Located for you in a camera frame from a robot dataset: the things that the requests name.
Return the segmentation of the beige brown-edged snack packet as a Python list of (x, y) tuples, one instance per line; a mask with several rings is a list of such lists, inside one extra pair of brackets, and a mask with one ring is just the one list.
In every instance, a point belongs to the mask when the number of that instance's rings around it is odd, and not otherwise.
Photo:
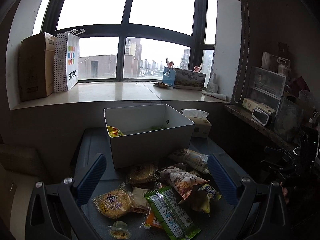
[(148, 201), (144, 197), (145, 193), (148, 193), (148, 189), (141, 189), (139, 187), (133, 187), (132, 198), (133, 198), (133, 208), (132, 212), (146, 214), (149, 208)]

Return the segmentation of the clear plastic drawer organizer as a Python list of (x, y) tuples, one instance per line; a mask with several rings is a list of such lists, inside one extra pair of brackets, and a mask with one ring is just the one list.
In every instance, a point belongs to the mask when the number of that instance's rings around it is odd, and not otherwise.
[(247, 98), (278, 110), (286, 77), (259, 67), (252, 67)]

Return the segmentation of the printed tissue box on sill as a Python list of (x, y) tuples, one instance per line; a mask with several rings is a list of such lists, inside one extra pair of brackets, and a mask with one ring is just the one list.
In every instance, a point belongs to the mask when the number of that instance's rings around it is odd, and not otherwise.
[(162, 82), (172, 88), (203, 90), (205, 79), (203, 73), (164, 67)]

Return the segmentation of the white SANFU shopping bag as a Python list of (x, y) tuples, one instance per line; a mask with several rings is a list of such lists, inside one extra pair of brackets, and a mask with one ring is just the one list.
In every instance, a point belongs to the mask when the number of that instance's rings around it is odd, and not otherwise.
[(58, 33), (54, 53), (54, 92), (66, 92), (79, 80), (79, 41), (85, 29)]

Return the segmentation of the small beige box on shelf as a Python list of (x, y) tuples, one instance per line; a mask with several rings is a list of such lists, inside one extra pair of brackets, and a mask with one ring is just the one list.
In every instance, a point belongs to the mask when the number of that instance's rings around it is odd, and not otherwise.
[(266, 105), (264, 103), (259, 103), (255, 100), (249, 99), (249, 98), (244, 98), (244, 100), (242, 102), (242, 107), (244, 107), (245, 109), (247, 109), (250, 112), (253, 112), (255, 108), (258, 108), (269, 115), (272, 115), (276, 112), (273, 108), (269, 107), (268, 105)]

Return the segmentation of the dark brown cake pack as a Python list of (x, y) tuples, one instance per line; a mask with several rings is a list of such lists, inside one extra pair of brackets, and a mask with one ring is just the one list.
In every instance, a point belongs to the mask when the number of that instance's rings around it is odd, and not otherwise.
[(159, 176), (157, 174), (157, 165), (144, 164), (132, 169), (127, 176), (127, 183), (130, 185), (144, 184), (157, 181)]

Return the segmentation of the green long snack package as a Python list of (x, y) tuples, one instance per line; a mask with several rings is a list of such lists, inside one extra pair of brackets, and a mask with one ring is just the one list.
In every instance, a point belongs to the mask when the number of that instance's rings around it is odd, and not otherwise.
[(170, 239), (192, 239), (201, 232), (179, 206), (172, 187), (147, 192), (144, 197)]

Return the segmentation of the orange flying cake snack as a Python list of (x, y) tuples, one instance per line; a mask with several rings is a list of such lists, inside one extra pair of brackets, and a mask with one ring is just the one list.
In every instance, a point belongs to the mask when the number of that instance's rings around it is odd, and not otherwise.
[(144, 228), (146, 230), (149, 230), (151, 228), (156, 228), (156, 229), (163, 229), (163, 226), (157, 219), (156, 215), (153, 213), (152, 208), (148, 207), (147, 213), (143, 219), (142, 224), (139, 227), (140, 229)]

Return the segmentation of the white small device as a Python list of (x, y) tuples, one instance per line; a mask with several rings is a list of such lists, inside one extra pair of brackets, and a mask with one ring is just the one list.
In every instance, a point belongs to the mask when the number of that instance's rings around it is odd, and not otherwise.
[(252, 112), (252, 118), (262, 126), (266, 126), (269, 122), (270, 115), (255, 107)]

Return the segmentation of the clear jelly cup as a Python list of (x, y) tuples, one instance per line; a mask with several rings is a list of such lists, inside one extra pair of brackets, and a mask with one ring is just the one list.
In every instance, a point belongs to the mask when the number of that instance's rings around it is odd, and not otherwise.
[(122, 221), (116, 221), (108, 230), (108, 234), (115, 239), (130, 239), (131, 233), (128, 231), (127, 224)]

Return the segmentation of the white bottle on sill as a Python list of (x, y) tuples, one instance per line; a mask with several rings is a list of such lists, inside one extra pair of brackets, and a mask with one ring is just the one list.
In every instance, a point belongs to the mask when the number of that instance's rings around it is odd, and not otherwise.
[(207, 84), (206, 91), (208, 93), (217, 93), (218, 92), (219, 85), (217, 84), (216, 78), (217, 78), (216, 73), (213, 73), (210, 77), (208, 84)]

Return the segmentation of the white cartoon snack bag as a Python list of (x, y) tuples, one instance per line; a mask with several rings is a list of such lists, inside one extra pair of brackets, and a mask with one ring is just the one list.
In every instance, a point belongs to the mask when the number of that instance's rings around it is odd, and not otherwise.
[(183, 169), (169, 166), (157, 171), (159, 177), (169, 183), (183, 200), (189, 198), (193, 191), (209, 182)]

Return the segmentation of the round yellow pastry pack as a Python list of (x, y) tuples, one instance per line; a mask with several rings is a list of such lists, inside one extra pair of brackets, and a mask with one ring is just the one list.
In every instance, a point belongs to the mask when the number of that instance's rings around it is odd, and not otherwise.
[(120, 218), (136, 207), (132, 192), (125, 183), (121, 183), (115, 190), (94, 197), (92, 202), (102, 215), (110, 219)]

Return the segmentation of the yellow chips bag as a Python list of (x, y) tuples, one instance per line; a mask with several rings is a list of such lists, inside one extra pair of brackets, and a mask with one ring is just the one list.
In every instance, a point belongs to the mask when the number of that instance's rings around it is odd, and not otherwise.
[(219, 201), (222, 197), (219, 192), (209, 184), (201, 186), (194, 194), (193, 210), (210, 214), (210, 202)]

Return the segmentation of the pale wrapped bread pack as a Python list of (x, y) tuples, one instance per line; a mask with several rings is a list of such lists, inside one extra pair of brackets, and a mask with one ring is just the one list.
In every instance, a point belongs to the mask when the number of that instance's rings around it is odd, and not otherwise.
[(172, 153), (169, 157), (177, 163), (187, 164), (204, 174), (210, 173), (208, 168), (208, 155), (185, 148)]

